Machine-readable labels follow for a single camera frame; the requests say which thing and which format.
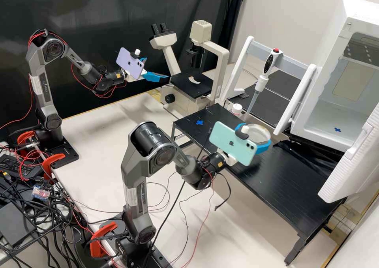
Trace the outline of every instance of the white table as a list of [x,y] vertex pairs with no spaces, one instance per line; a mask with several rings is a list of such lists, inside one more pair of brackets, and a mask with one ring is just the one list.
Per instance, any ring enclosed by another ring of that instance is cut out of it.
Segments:
[[[79,160],[54,170],[54,173],[73,199],[98,210],[122,211],[125,198],[120,164],[127,148],[128,133],[145,120],[155,122],[166,133],[170,133],[175,117],[151,96],[141,94],[64,120],[64,136],[78,152]],[[174,164],[171,163],[148,181],[166,184],[174,171]],[[174,174],[168,188],[171,194],[169,206],[159,213],[151,213],[157,228],[171,207],[181,183],[180,175]],[[149,184],[148,203],[160,201],[164,191],[161,186]],[[196,191],[192,187],[185,185],[179,200],[194,193]],[[182,204],[189,225],[189,240],[184,254],[174,267],[181,267],[190,258],[197,232],[208,211],[211,194],[212,190],[208,189]],[[214,212],[214,206],[221,202],[222,198],[215,193],[189,267],[284,267],[283,257],[278,257],[279,252],[262,236],[252,237],[251,233],[246,233],[238,224],[238,214],[228,204]],[[96,212],[79,203],[76,205],[88,216],[89,222],[115,215]],[[91,229],[98,230],[99,224],[91,225]],[[156,246],[171,261],[181,252],[185,240],[184,217],[176,205],[159,234]],[[103,244],[113,255],[110,245],[106,242]],[[260,257],[251,255],[252,251]]]

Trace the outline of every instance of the black curtain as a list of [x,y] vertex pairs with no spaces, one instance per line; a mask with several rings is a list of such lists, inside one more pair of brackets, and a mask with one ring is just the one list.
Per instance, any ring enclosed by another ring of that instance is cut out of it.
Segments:
[[[141,50],[148,57],[145,69],[169,74],[163,53],[149,44],[152,23],[165,22],[177,34],[173,46],[182,69],[190,65],[185,49],[194,20],[212,23],[212,40],[229,47],[241,0],[2,0],[0,20],[0,89],[3,107],[0,126],[22,117],[30,105],[29,68],[25,61],[29,36],[38,28],[55,31],[84,60],[117,69],[120,47]],[[204,69],[215,67],[206,60]],[[61,117],[69,117],[160,86],[136,81],[98,99],[72,77],[70,63],[56,60],[47,67],[54,104]],[[36,124],[34,108],[27,118],[0,131],[2,139],[18,128]]]

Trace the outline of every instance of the black shelf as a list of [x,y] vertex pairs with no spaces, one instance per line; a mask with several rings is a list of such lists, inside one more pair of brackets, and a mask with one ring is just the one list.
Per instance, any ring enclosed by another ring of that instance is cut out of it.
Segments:
[[[209,128],[216,121],[232,129],[243,122],[219,104],[214,104],[173,122],[173,127],[202,146]],[[237,163],[227,169],[297,231],[304,245],[290,253],[292,255],[286,259],[286,264],[289,264],[322,229],[342,200],[331,204],[322,200],[317,193],[326,177],[279,145],[271,146],[266,152],[255,156],[249,167]],[[216,147],[207,141],[205,150],[213,153]]]

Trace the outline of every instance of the microscope stage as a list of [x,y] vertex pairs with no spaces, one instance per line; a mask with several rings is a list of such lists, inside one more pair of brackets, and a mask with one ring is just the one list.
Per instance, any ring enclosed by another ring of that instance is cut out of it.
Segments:
[[211,93],[213,80],[196,70],[190,70],[173,75],[171,84],[196,99]]

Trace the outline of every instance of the gray robotic arm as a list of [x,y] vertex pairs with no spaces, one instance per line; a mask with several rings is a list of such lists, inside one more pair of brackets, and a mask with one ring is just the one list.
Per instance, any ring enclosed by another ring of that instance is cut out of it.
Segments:
[[182,178],[197,190],[206,188],[211,177],[225,167],[220,153],[199,162],[185,155],[153,122],[139,124],[128,136],[128,148],[121,163],[126,199],[123,220],[137,245],[149,242],[156,233],[148,214],[146,177],[172,161]]
[[60,129],[62,119],[53,103],[45,66],[63,57],[78,68],[80,75],[86,81],[95,85],[94,91],[106,91],[113,85],[123,83],[126,76],[122,70],[101,74],[90,62],[83,61],[60,36],[46,29],[37,30],[30,37],[26,60],[30,67],[30,79],[37,100],[36,116],[44,130],[37,134],[42,136],[42,140],[49,140],[52,143],[63,139]]

